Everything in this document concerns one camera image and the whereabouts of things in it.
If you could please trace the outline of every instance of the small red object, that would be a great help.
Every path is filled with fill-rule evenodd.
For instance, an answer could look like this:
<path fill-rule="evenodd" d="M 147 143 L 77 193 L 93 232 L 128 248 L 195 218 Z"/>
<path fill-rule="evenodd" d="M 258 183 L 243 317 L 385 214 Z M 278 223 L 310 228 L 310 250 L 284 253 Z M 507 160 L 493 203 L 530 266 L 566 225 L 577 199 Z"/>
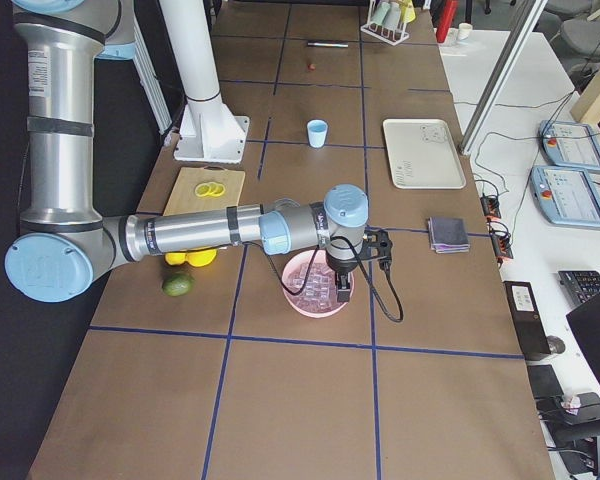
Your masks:
<path fill-rule="evenodd" d="M 438 30 L 436 30 L 436 40 L 438 43 L 444 43 L 449 33 L 449 27 L 453 22 L 453 17 L 456 15 L 456 9 L 458 8 L 458 0 L 447 0 L 440 16 L 440 22 L 438 23 Z"/>

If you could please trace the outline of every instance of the white table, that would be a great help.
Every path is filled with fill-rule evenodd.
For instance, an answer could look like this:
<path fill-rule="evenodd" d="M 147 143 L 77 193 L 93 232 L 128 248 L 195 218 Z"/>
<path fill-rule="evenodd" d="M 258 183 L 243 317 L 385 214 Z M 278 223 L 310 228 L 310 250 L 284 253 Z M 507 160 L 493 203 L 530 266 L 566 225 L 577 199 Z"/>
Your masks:
<path fill-rule="evenodd" d="M 508 35 L 509 32 L 474 31 L 462 42 L 440 47 L 463 131 Z M 525 45 L 497 104 L 536 106 L 558 100 L 572 90 L 573 84 L 548 42 L 543 35 L 534 33 Z M 577 98 L 578 95 L 574 94 L 557 119 L 573 121 L 569 112 Z M 558 106 L 559 103 L 533 109 L 495 106 L 474 144 L 471 163 L 474 174 L 493 182 L 500 191 L 505 190 L 502 179 L 481 168 L 476 160 L 506 180 L 509 192 L 500 197 L 500 209 L 503 222 L 509 229 L 513 228 L 516 211 L 521 205 L 513 236 L 515 258 L 505 262 L 500 271 L 503 280 L 531 283 L 546 334 L 558 336 L 566 344 L 565 353 L 544 363 L 553 366 L 566 395 L 593 391 L 600 396 L 600 385 L 569 330 L 566 314 L 573 307 L 557 275 L 558 270 L 600 272 L 600 231 L 557 227 L 544 219 L 527 186 L 530 168 L 534 164 L 547 164 L 542 153 L 538 152 L 537 140 L 516 141 L 488 135 L 489 132 L 498 132 L 515 138 L 534 137 L 539 123 L 549 119 Z M 600 175 L 592 177 L 600 181 Z M 478 183 L 477 187 L 482 191 L 483 184 Z M 484 190 L 487 194 L 494 193 L 488 185 L 484 186 Z M 568 479 L 560 457 L 557 454 L 551 457 L 556 478 Z"/>

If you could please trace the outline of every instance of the keyboard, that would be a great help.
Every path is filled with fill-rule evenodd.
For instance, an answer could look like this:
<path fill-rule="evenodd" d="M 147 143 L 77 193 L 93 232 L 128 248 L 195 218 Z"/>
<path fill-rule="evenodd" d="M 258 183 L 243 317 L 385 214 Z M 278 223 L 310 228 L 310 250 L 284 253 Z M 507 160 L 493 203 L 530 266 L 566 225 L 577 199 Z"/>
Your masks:
<path fill-rule="evenodd" d="M 595 270 L 560 270 L 558 275 L 575 305 L 600 292 L 600 274 Z"/>

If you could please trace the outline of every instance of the brown table surface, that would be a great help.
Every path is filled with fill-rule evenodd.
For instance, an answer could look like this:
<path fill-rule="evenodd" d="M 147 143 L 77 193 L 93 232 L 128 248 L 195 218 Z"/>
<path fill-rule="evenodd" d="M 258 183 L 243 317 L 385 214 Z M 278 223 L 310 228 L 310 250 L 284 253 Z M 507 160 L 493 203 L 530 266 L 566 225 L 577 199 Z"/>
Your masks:
<path fill-rule="evenodd" d="M 383 316 L 359 271 L 340 313 L 303 317 L 253 247 L 219 251 L 177 298 L 160 291 L 162 258 L 120 267 L 33 480 L 553 478 L 467 159 L 461 190 L 390 181 L 385 118 L 442 118 L 460 135 L 428 13 L 397 47 L 364 37 L 364 18 L 357 7 L 228 3 L 212 42 L 224 101 L 252 122 L 232 167 L 246 172 L 241 204 L 365 189 L 369 223 L 394 242 L 404 322 Z M 311 38 L 349 48 L 306 48 Z M 322 149 L 306 144 L 311 118 L 329 123 Z M 176 137 L 138 214 L 164 209 L 182 166 Z M 469 253 L 430 250 L 433 215 L 464 218 Z"/>

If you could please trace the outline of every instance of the cutting board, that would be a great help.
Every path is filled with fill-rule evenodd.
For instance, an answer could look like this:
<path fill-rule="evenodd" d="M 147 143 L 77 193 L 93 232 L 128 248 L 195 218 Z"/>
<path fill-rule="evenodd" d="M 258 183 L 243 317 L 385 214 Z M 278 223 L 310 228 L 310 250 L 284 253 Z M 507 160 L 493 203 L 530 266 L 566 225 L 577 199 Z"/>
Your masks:
<path fill-rule="evenodd" d="M 238 205 L 244 172 L 217 167 L 182 167 L 173 185 L 163 215 L 205 212 Z M 204 182 L 222 183 L 225 193 L 220 197 L 197 197 L 195 188 Z"/>

